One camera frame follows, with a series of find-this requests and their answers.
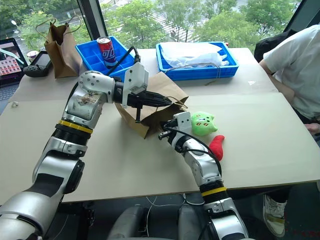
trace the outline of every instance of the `laptop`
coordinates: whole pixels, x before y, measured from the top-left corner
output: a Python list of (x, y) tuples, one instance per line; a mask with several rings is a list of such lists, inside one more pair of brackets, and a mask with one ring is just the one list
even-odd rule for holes
[(0, 114), (17, 90), (26, 66), (16, 40), (13, 37), (0, 40)]

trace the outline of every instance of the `black bag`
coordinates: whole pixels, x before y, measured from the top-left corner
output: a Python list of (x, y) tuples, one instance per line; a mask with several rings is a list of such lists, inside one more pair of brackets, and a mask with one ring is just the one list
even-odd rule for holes
[(270, 50), (274, 49), (285, 39), (289, 38), (290, 36), (296, 33), (297, 31), (289, 30), (289, 31), (280, 33), (278, 35), (262, 39), (255, 45), (255, 49), (254, 49), (255, 60), (257, 60), (257, 62), (259, 63), (262, 59), (264, 59), (264, 53), (267, 53)]

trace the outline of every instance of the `white plastic bag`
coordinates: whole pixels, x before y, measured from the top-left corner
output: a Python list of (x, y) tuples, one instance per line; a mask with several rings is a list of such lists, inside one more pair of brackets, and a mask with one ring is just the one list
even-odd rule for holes
[(199, 67), (205, 67), (204, 64), (206, 66), (229, 65), (228, 61), (223, 61), (227, 55), (221, 56), (218, 53), (222, 48), (207, 42), (162, 42), (160, 45), (162, 56), (173, 68), (181, 68), (187, 65), (197, 67), (197, 64), (200, 64)]

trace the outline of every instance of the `white t-shirt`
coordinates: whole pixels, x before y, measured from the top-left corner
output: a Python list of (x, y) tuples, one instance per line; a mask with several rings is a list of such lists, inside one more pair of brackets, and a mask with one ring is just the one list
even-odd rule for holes
[(292, 106), (320, 117), (320, 25), (308, 27), (263, 55), (275, 79), (295, 92)]

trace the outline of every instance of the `red can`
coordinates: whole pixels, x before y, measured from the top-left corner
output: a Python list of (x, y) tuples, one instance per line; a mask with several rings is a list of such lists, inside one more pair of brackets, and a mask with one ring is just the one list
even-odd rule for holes
[(104, 65), (111, 69), (114, 65), (117, 64), (116, 55), (114, 46), (112, 45), (112, 41), (107, 36), (101, 36), (99, 37), (96, 42), (98, 43), (98, 46), (100, 48)]

